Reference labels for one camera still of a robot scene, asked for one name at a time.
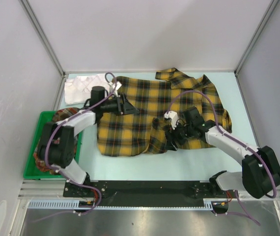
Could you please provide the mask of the yellow plaid long sleeve shirt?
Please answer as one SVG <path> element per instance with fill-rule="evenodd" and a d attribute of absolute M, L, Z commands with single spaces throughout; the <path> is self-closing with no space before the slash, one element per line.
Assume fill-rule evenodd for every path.
<path fill-rule="evenodd" d="M 232 120 L 223 107 L 215 85 L 206 75 L 191 77 L 176 68 L 156 72 L 153 81 L 118 76 L 118 90 L 140 113 L 117 116 L 105 113 L 97 125 L 97 146 L 104 156 L 136 156 L 143 153 L 165 153 L 165 130 L 170 122 L 164 113 L 183 112 L 196 107 L 205 120 L 218 119 L 228 132 Z"/>

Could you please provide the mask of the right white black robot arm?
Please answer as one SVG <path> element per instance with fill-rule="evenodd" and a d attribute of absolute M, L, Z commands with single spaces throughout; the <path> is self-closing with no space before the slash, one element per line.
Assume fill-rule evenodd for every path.
<path fill-rule="evenodd" d="M 213 120 L 204 120 L 196 107 L 185 110 L 183 116 L 184 122 L 180 123 L 177 112 L 164 114 L 170 122 L 170 128 L 165 132 L 168 149 L 177 150 L 195 138 L 220 149 L 242 168 L 239 172 L 221 171 L 209 179 L 209 191 L 214 197 L 221 197 L 228 190 L 241 190 L 260 199 L 269 196 L 269 192 L 274 192 L 280 185 L 280 165 L 272 148 L 238 140 Z"/>

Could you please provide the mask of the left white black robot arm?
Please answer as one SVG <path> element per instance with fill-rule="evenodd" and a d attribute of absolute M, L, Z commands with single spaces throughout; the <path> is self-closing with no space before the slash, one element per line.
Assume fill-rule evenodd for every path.
<path fill-rule="evenodd" d="M 91 192 L 90 176 L 75 160 L 75 137 L 86 128 L 97 124 L 104 113 L 117 116 L 138 114 L 124 94 L 110 93 L 102 86 L 94 86 L 84 106 L 76 114 L 59 122 L 48 122 L 43 126 L 37 147 L 37 156 L 47 167 L 63 175 L 74 184 L 80 196 Z"/>

